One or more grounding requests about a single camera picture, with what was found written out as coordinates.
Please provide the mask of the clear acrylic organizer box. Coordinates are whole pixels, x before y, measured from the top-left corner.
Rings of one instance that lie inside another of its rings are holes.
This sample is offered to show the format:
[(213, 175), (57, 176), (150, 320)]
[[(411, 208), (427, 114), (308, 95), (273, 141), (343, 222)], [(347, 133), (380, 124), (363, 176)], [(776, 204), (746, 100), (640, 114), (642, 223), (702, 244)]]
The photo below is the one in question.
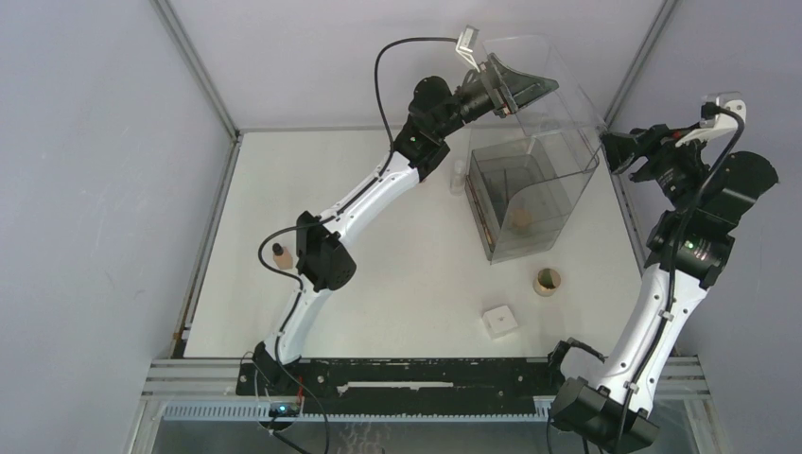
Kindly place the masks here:
[[(465, 192), (487, 260), (550, 250), (601, 158), (606, 125), (551, 39), (542, 34), (483, 42), (516, 71), (555, 79), (559, 89), (470, 134)], [(526, 232), (511, 227), (526, 210)]]

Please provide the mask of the beige makeup sponge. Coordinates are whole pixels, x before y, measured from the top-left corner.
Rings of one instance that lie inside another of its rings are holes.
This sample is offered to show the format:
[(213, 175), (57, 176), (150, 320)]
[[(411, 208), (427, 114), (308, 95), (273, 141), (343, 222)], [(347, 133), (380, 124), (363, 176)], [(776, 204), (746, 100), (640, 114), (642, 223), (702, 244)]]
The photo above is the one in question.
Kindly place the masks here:
[(513, 212), (511, 227), (517, 232), (526, 232), (532, 225), (532, 215), (526, 210)]

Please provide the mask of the gold round jar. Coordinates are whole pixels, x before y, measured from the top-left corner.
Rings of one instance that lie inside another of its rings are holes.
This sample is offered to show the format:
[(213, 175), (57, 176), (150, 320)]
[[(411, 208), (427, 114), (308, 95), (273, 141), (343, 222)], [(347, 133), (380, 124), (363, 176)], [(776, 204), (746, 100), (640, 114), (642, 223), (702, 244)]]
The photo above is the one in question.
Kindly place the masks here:
[(533, 282), (533, 290), (542, 297), (550, 297), (562, 284), (561, 274), (552, 268), (543, 268), (540, 270)]

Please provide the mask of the white cube box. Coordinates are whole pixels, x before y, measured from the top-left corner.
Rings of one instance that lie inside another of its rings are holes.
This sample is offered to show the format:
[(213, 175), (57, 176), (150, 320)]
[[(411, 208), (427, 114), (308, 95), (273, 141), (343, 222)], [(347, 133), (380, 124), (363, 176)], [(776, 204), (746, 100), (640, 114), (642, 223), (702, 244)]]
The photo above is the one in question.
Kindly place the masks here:
[(509, 306), (489, 308), (482, 313), (481, 320), (490, 339), (496, 340), (513, 333), (518, 322)]

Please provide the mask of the square foundation bottle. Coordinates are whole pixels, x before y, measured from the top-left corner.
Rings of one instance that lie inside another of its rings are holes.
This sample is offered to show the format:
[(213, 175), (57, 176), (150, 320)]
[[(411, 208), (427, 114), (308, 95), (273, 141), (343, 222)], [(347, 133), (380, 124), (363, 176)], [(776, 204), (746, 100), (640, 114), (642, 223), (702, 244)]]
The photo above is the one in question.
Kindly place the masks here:
[(271, 245), (271, 251), (274, 264), (278, 270), (289, 271), (294, 267), (294, 260), (288, 248), (275, 242)]

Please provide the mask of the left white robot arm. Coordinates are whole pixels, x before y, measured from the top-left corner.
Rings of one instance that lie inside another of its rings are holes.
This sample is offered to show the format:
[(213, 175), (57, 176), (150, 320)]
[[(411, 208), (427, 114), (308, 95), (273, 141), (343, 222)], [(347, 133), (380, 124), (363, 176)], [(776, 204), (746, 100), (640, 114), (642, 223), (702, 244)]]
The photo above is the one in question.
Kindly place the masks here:
[(381, 211), (438, 167), (450, 151), (447, 136), (488, 113), (516, 114), (559, 86), (555, 79), (510, 68), (496, 54), (470, 70), (456, 89), (436, 76), (417, 83), (388, 158), (333, 206), (318, 215), (304, 211), (288, 227), (296, 235), (298, 261), (290, 279), (297, 287), (275, 328), (254, 348), (262, 386), (274, 394), (312, 394), (291, 363), (300, 358), (323, 303), (355, 275), (349, 247)]

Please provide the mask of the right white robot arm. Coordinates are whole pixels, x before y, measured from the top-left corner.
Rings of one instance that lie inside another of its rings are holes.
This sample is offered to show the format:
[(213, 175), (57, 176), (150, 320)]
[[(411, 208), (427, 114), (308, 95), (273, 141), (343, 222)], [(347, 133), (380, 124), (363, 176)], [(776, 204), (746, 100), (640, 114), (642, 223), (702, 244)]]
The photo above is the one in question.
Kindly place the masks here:
[(557, 392), (549, 424), (602, 451), (632, 453), (657, 437), (650, 414), (658, 380), (685, 323), (724, 271), (732, 231), (778, 176), (764, 157), (732, 147), (707, 165), (706, 143), (694, 128), (606, 132), (601, 142), (612, 173), (657, 183), (671, 209), (649, 235), (636, 305), (612, 353), (568, 339), (549, 355), (547, 381)]

